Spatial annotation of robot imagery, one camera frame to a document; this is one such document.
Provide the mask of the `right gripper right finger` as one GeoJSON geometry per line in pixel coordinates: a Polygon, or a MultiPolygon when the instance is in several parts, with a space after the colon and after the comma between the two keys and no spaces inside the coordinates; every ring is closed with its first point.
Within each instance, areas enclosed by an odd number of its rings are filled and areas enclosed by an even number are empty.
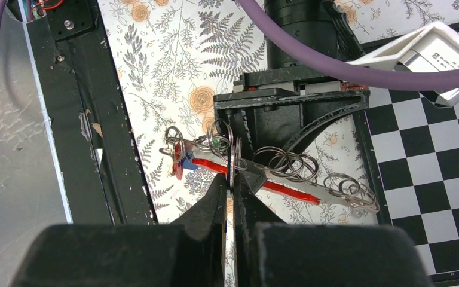
{"type": "Polygon", "coordinates": [[[399,228],[287,224],[241,175],[234,216],[237,286],[432,286],[399,228]]]}

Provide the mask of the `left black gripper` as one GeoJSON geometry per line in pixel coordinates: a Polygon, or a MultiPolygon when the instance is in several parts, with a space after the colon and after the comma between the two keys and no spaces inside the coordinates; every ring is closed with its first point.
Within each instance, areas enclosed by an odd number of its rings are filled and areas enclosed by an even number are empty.
{"type": "Polygon", "coordinates": [[[237,167],[256,194],[267,177],[245,158],[270,158],[258,153],[266,146],[300,154],[332,123],[368,109],[369,97],[366,86],[290,66],[243,73],[231,91],[214,96],[214,109],[237,137],[237,167]]]}

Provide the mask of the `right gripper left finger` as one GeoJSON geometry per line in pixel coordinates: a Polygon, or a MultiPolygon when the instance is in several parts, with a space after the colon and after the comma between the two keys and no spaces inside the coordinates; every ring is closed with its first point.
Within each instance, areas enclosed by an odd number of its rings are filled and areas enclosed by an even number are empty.
{"type": "Polygon", "coordinates": [[[53,225],[13,286],[223,286],[227,183],[217,174],[183,215],[158,225],[53,225]]]}

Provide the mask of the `blue key tag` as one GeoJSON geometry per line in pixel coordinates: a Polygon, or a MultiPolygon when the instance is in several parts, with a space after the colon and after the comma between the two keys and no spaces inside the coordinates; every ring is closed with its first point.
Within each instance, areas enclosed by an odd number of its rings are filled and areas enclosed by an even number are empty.
{"type": "Polygon", "coordinates": [[[195,163],[193,163],[192,159],[189,157],[185,157],[181,161],[181,166],[186,170],[197,170],[198,169],[198,166],[195,163]]]}

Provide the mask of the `red key tag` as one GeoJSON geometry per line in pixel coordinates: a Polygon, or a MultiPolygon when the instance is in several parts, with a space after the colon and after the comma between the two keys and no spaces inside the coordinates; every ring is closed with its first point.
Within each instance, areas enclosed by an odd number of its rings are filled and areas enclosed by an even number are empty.
{"type": "Polygon", "coordinates": [[[183,166],[182,162],[186,157],[185,143],[183,140],[179,140],[173,147],[173,165],[172,172],[178,180],[181,180],[183,177],[183,166]]]}

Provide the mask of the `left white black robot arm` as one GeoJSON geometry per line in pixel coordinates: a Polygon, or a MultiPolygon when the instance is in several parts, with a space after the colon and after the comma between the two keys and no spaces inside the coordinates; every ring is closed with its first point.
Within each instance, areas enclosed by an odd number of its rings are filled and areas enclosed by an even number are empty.
{"type": "MultiPolygon", "coordinates": [[[[333,1],[265,1],[265,12],[302,44],[336,59],[363,54],[333,1]]],[[[215,96],[216,118],[242,141],[241,156],[292,182],[315,183],[319,164],[305,155],[328,126],[368,108],[364,86],[325,76],[266,41],[268,68],[243,73],[215,96]]]]}

